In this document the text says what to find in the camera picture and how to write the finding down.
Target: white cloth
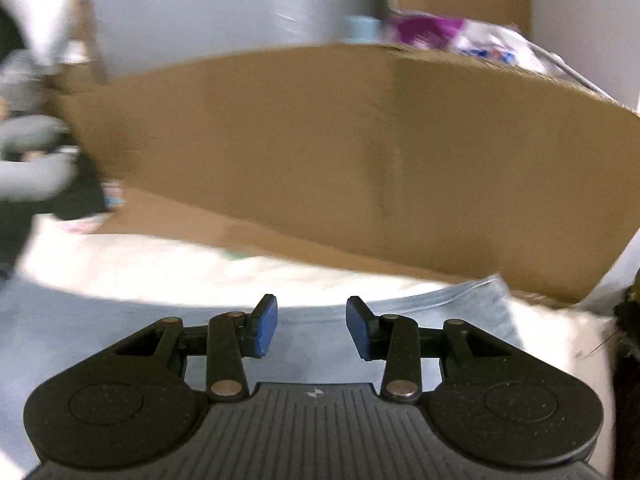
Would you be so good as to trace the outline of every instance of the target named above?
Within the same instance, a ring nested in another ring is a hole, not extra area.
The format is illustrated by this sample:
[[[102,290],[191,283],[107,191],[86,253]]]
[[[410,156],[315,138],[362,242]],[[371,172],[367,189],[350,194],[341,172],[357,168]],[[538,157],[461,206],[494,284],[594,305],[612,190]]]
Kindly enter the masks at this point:
[[[72,0],[1,0],[36,62],[54,73],[68,41]]]

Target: open cardboard box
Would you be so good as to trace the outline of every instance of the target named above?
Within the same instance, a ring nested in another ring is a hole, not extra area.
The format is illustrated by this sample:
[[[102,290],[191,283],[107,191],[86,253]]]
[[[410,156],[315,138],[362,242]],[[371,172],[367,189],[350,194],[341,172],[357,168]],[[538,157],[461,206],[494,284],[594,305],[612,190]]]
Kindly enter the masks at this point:
[[[442,52],[288,48],[58,95],[136,233],[574,303],[640,226],[640,118]]]

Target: light blue cap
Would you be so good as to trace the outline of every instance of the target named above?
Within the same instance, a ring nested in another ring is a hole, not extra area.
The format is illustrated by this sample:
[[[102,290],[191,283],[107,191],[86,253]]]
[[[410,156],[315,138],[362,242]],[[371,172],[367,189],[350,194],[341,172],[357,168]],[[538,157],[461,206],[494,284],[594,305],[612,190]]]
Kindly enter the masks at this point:
[[[378,43],[382,22],[372,16],[345,17],[344,43]]]

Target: light blue fabric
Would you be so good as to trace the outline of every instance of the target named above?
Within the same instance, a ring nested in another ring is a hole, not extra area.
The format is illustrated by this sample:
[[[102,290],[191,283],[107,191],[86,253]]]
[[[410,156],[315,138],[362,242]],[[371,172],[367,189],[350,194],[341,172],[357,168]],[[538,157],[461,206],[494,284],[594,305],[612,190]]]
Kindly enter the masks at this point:
[[[429,328],[441,328],[446,319],[464,319],[520,346],[506,305],[508,294],[500,277],[493,276],[369,306],[376,314],[403,314]],[[0,291],[0,449],[22,468],[37,465],[22,426],[22,409],[29,394],[46,379],[161,317],[179,316],[191,326],[206,324],[229,310],[233,309],[94,300],[15,277]],[[378,388],[384,363],[367,363],[358,357],[344,311],[344,304],[280,309],[267,357],[244,360],[250,387],[258,381],[274,381],[371,382]],[[422,373],[423,389],[440,383],[436,360],[424,359]],[[204,358],[190,358],[186,381],[193,388],[204,387]]]

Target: purple packaging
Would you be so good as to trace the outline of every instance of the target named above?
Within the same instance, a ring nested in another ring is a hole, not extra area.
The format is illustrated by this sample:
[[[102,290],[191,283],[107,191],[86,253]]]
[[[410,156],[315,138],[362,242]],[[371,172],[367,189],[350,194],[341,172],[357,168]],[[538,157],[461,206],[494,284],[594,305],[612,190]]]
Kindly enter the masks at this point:
[[[388,26],[388,39],[417,48],[445,50],[460,33],[463,18],[445,18],[430,14],[395,15]]]

